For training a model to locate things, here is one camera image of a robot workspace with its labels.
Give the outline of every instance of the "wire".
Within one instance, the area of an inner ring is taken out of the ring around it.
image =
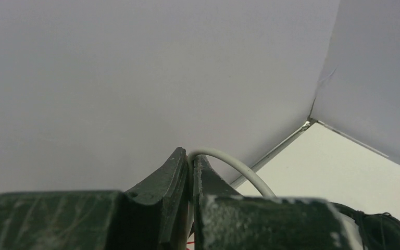
[[[198,155],[209,155],[219,160],[224,161],[229,166],[233,167],[235,170],[240,172],[247,180],[254,185],[254,187],[260,192],[263,197],[276,197],[274,192],[270,187],[258,176],[251,168],[246,166],[241,161],[235,159],[234,157],[210,147],[202,147],[191,151],[188,154],[187,163],[189,166],[189,176],[190,176],[190,187],[193,188],[193,173],[194,173],[194,159]]]

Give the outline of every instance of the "white surface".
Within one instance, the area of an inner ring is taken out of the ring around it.
[[[314,124],[257,174],[279,196],[321,197],[368,214],[389,212],[400,220],[400,166]],[[237,188],[259,196],[247,181]],[[354,249],[357,227],[345,217]]]
[[[177,146],[254,163],[305,121],[338,3],[0,1],[0,192],[125,190]]]
[[[400,1],[341,1],[312,116],[400,164]]]

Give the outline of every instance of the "wall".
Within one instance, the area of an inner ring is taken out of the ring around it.
[[[316,123],[257,174],[277,196],[319,197],[367,214],[400,220],[400,165]],[[248,182],[237,188],[258,196]],[[353,250],[363,250],[358,226],[343,216]]]
[[[177,146],[254,163],[305,121],[338,3],[0,1],[0,192],[125,190]]]
[[[312,116],[400,164],[400,1],[341,1]]]

